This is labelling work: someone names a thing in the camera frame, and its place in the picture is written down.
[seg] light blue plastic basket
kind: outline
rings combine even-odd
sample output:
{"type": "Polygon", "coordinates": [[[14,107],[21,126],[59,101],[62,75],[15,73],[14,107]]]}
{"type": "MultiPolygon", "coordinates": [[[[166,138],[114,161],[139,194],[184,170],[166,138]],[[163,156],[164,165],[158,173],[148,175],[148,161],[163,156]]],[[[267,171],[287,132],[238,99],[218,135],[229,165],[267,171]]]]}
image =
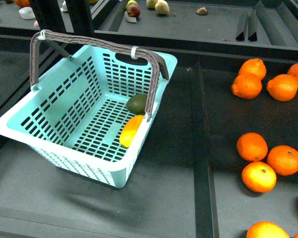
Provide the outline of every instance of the light blue plastic basket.
{"type": "MultiPolygon", "coordinates": [[[[163,57],[171,77],[177,59],[163,57]]],[[[119,143],[134,114],[126,102],[147,94],[151,64],[133,65],[108,49],[85,45],[44,73],[32,90],[0,118],[0,134],[28,144],[60,168],[123,187],[159,108],[168,80],[159,76],[151,118],[131,146],[119,143]]]]}

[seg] red apple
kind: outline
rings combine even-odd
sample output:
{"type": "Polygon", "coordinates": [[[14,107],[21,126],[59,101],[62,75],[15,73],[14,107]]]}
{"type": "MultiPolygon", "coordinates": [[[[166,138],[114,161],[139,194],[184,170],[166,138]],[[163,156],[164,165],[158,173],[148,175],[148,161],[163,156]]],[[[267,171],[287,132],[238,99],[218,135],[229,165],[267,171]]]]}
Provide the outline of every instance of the red apple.
{"type": "Polygon", "coordinates": [[[130,17],[139,17],[140,15],[140,8],[137,4],[131,4],[127,8],[128,16],[130,17]]]}

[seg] display shelf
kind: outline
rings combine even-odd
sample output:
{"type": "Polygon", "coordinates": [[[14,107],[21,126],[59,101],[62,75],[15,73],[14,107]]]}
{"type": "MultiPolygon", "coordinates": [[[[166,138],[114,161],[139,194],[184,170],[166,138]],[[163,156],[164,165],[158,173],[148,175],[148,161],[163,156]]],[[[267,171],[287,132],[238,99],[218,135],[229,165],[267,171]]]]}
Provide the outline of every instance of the display shelf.
{"type": "Polygon", "coordinates": [[[118,32],[126,35],[138,35],[151,38],[185,40],[194,42],[230,41],[237,45],[265,47],[298,48],[298,4],[292,0],[276,1],[168,1],[174,15],[157,15],[155,10],[146,6],[145,0],[139,0],[141,14],[137,23],[127,22],[124,18],[123,0],[108,12],[99,30],[118,32]],[[209,14],[201,16],[196,10],[205,6],[209,14]],[[246,21],[245,39],[237,40],[239,19],[247,14],[249,19],[255,14],[257,41],[249,40],[246,21]]]}
{"type": "Polygon", "coordinates": [[[298,173],[255,194],[241,181],[247,162],[236,150],[249,131],[262,134],[269,148],[298,150],[298,93],[282,103],[265,89],[298,62],[296,51],[292,60],[262,58],[262,92],[243,100],[230,86],[249,57],[148,49],[175,55],[178,65],[126,186],[58,169],[9,140],[0,151],[0,235],[245,238],[260,220],[290,236],[298,232],[298,173]]]}
{"type": "MultiPolygon", "coordinates": [[[[0,35],[0,116],[29,90],[29,50],[31,38],[0,35]]],[[[52,49],[40,49],[40,74],[60,57],[52,49]]],[[[0,149],[6,138],[0,136],[0,149]]]]}
{"type": "MultiPolygon", "coordinates": [[[[74,30],[69,16],[69,12],[63,12],[60,10],[64,1],[55,1],[57,1],[57,4],[59,6],[60,15],[63,20],[62,24],[64,24],[66,32],[73,33],[74,30]]],[[[93,14],[97,8],[97,4],[90,4],[90,14],[93,14]]],[[[36,21],[35,18],[23,19],[20,16],[20,9],[21,8],[17,6],[15,3],[8,4],[4,0],[0,0],[0,34],[2,34],[3,32],[10,32],[12,35],[24,35],[29,37],[40,30],[40,27],[34,27],[34,22],[36,21]]],[[[50,12],[50,16],[47,17],[53,18],[52,12],[50,12]]]]}

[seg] gray basket handle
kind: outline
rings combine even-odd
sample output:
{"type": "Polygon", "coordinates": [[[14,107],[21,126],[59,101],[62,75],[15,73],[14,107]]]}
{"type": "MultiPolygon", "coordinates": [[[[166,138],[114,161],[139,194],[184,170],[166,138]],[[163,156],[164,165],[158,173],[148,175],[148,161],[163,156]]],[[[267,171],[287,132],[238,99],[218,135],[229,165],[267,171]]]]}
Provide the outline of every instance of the gray basket handle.
{"type": "Polygon", "coordinates": [[[40,43],[45,41],[56,51],[58,51],[64,57],[72,57],[66,50],[53,41],[63,42],[63,43],[76,43],[82,45],[97,46],[101,48],[108,49],[115,53],[121,53],[125,55],[131,55],[132,58],[136,59],[138,57],[146,59],[151,64],[151,81],[149,85],[149,91],[147,96],[147,103],[145,112],[148,114],[148,121],[151,118],[152,107],[154,103],[155,93],[157,90],[159,73],[161,72],[162,77],[169,80],[169,74],[164,59],[148,50],[140,49],[138,47],[120,45],[104,40],[99,40],[96,38],[85,37],[85,36],[75,36],[63,33],[56,33],[50,30],[42,30],[36,33],[30,43],[30,86],[31,90],[37,90],[35,84],[38,83],[39,78],[39,48],[40,43]]]}

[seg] mango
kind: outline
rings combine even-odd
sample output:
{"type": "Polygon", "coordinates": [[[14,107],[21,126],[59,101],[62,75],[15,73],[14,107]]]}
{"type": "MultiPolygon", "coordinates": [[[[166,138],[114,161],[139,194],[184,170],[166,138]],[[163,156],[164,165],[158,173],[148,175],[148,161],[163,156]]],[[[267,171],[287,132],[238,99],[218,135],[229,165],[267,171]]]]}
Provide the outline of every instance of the mango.
{"type": "Polygon", "coordinates": [[[141,122],[143,121],[143,118],[144,118],[144,115],[137,115],[131,118],[126,123],[119,137],[120,144],[122,144],[126,148],[129,148],[141,122]]]}
{"type": "Polygon", "coordinates": [[[147,95],[146,94],[136,94],[128,100],[128,102],[126,104],[126,108],[132,114],[144,115],[146,103],[147,103],[147,95]]]}

